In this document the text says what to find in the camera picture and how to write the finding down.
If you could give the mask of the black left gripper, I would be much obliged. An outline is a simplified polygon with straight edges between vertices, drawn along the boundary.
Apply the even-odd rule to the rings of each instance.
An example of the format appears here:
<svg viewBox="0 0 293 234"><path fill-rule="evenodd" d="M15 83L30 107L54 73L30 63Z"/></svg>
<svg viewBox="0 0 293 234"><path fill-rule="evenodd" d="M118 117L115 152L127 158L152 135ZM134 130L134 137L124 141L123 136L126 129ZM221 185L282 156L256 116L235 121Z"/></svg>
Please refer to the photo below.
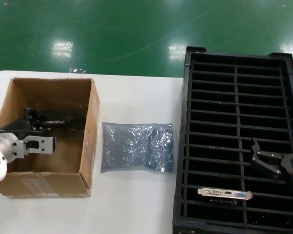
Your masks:
<svg viewBox="0 0 293 234"><path fill-rule="evenodd" d="M49 120L43 120L43 117L32 108L24 109L22 117L14 122L4 126L0 131L0 137L13 137L14 139L24 140L27 136L38 136L41 133L50 131Z"/></svg>

